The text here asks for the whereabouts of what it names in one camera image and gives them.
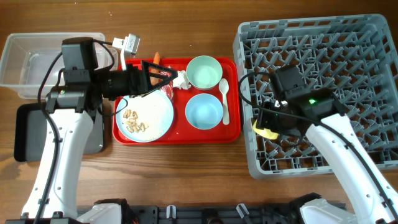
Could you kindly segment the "red snack wrapper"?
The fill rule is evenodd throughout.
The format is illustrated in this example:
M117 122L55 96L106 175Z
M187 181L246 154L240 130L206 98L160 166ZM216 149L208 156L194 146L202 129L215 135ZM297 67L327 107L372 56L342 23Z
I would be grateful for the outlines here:
M159 72L160 75L162 76L168 76L171 77L172 74L170 72L165 72L165 71L161 71ZM170 81L169 84L162 86L159 89L163 94L165 94L170 100L172 100L174 93L173 93L173 81Z

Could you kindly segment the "white tissue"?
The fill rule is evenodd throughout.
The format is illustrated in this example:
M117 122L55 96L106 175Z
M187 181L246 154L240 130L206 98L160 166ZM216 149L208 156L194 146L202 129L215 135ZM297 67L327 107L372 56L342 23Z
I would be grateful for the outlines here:
M173 79L172 87L180 90L188 90L191 87L185 70L177 72L177 78Z

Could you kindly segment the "yellow cup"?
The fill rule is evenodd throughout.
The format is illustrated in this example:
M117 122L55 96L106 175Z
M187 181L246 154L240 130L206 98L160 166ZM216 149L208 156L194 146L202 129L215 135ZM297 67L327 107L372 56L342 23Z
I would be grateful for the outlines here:
M275 140L279 137L279 134L273 133L270 129L266 128L260 129L257 128L256 126L257 126L257 120L255 120L254 124L252 125L252 129L256 134L260 135L263 138Z

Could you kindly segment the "large light blue plate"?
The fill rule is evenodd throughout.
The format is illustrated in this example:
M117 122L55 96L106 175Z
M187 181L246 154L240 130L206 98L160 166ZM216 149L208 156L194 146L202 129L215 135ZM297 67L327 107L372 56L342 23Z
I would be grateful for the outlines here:
M143 133L129 133L122 124L126 109L136 111L141 122L149 128ZM156 90L147 96L124 96L116 107L116 126L128 140L147 143L162 137L171 127L174 120L174 108L171 100L161 91Z

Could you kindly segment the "mint green bowl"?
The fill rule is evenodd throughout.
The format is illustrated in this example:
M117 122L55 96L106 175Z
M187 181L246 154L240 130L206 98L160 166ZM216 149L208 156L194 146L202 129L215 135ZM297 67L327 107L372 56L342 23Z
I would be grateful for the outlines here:
M186 67L186 74L191 85L199 90L210 90L223 76L223 68L217 59L201 55L193 58Z

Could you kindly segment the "peanut shells food scraps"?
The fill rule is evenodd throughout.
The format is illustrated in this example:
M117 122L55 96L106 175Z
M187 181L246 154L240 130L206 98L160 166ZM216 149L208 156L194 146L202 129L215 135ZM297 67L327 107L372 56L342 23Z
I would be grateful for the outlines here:
M122 124L129 133L143 133L149 128L146 123L139 120L138 113L130 109L125 110Z

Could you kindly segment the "light blue small bowl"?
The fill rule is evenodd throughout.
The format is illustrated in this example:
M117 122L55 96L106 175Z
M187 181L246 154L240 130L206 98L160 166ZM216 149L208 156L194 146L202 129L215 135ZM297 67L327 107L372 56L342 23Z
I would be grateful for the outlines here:
M223 107L217 97L207 93L200 93L190 98L187 102L185 117L188 123L196 129L213 129L222 120Z

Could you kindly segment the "white plastic spoon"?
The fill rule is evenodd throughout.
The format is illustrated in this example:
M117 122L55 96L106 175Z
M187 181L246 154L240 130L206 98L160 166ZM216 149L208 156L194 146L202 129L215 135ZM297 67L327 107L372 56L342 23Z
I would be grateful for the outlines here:
M230 122L229 119L229 109L228 109L228 100L227 93L229 91L229 84L225 78L222 78L219 82L219 91L222 95L222 105L223 105L223 124L228 125Z

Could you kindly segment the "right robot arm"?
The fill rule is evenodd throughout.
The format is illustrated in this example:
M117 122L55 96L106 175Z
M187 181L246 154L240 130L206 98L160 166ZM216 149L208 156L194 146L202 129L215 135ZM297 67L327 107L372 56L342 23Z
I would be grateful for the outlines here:
M275 103L264 103L256 128L304 136L326 159L358 223L396 223L397 192L355 134L346 108L329 88L311 90L295 65L268 76Z

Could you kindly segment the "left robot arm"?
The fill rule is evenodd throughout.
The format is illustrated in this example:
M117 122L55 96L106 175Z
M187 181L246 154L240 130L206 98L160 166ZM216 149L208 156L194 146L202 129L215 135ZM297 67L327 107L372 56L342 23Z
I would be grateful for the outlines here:
M34 188L18 223L137 223L125 199L97 201L79 215L76 191L81 161L104 99L147 96L177 78L176 70L147 61L99 68L96 39L74 37L62 42L64 66L58 80L37 102L47 121L47 134Z

